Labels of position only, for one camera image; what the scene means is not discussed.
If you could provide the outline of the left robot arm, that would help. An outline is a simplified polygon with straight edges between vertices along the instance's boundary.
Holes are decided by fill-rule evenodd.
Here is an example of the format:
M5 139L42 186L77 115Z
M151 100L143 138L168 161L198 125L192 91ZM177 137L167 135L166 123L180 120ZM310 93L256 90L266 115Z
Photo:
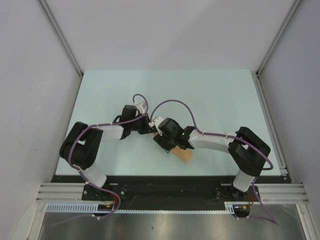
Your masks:
M59 150L59 156L77 170L84 180L94 185L93 194L100 200L110 196L111 188L105 184L107 177L100 172L95 163L101 142L124 140L131 132L140 135L156 133L150 127L148 106L145 101L127 104L112 123L103 123L99 126L89 126L83 122L76 122Z

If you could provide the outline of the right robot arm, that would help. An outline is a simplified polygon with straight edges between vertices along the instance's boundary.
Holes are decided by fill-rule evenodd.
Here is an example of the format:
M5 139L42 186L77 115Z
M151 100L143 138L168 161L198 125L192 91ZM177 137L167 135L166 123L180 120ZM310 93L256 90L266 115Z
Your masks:
M182 128L175 120L162 117L157 117L149 126L157 131L153 140L166 152L179 147L229 153L239 168L230 187L231 197L237 201L248 196L252 182L261 175L271 152L263 140L243 126L234 135L200 132L194 126Z

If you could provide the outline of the orange cloth napkin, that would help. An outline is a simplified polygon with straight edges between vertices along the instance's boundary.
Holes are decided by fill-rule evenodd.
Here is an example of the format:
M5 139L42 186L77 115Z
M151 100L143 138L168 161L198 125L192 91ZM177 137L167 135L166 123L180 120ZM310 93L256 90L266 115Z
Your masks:
M193 152L188 149L182 149L178 145L171 143L165 136L155 133L153 140L167 153L173 154L184 163L188 163L193 157Z

